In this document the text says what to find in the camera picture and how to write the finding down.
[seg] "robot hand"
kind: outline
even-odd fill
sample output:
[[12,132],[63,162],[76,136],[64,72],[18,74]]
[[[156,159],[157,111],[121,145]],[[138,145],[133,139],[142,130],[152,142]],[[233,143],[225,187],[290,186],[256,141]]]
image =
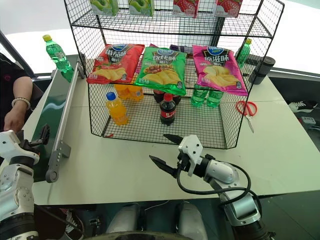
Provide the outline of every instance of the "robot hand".
[[[190,194],[210,195],[218,194],[221,205],[232,226],[237,240],[272,240],[275,235],[268,232],[261,219],[261,205],[257,195],[250,190],[249,175],[239,166],[228,162],[217,161],[207,154],[201,156],[203,146],[196,135],[180,137],[164,134],[170,141],[178,144],[179,155],[177,168],[172,168],[158,157],[151,156],[151,160],[163,171],[177,179],[179,187]],[[241,187],[238,170],[247,177],[247,187]],[[213,191],[195,191],[186,189],[180,181],[181,171],[188,172],[191,177],[197,175],[209,183]]]
[[14,131],[0,132],[1,157],[10,160],[0,175],[0,238],[38,239],[34,223],[33,166],[39,161],[36,146],[49,140],[48,125],[42,128],[40,139],[29,142]]

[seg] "red chip bag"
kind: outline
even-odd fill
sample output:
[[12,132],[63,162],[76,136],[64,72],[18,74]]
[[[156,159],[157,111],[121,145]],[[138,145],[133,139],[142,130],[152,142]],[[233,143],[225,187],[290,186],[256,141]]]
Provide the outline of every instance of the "red chip bag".
[[143,44],[107,44],[94,60],[89,84],[130,83],[135,74]]

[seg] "potato chips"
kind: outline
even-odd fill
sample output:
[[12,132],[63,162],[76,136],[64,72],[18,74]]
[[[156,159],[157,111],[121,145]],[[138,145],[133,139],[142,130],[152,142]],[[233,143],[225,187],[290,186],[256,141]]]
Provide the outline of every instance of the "potato chips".
[[241,72],[231,50],[216,46],[192,46],[197,84],[239,96],[247,96]]
[[134,85],[184,96],[187,54],[167,48],[146,47]]
[[130,83],[139,57],[145,46],[141,44],[107,44],[94,61],[89,84]]

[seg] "white table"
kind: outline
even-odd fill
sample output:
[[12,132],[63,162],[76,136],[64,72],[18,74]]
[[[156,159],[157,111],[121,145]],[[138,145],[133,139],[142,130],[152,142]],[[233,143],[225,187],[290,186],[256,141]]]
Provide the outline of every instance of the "white table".
[[[249,99],[258,105],[258,114],[252,119],[255,132],[245,120],[236,148],[204,149],[203,154],[244,168],[258,195],[319,190],[320,153],[268,77],[253,87]],[[42,99],[25,124],[26,137],[32,137],[43,104]],[[148,157],[157,156],[175,167],[179,153],[176,145],[92,135],[85,80],[78,79],[64,136],[71,146],[70,158],[62,161],[57,182],[33,185],[38,205],[217,197],[183,192],[176,180]],[[241,180],[245,185],[244,175]],[[195,175],[190,178],[183,174],[181,181],[189,189],[211,189]]]

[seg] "red snack box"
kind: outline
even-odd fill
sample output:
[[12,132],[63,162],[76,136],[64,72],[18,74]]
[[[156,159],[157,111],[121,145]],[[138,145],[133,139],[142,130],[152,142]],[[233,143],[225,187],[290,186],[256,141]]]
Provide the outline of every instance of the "red snack box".
[[172,14],[175,17],[196,18],[199,0],[173,0]]
[[213,14],[215,17],[237,18],[243,0],[215,0]]

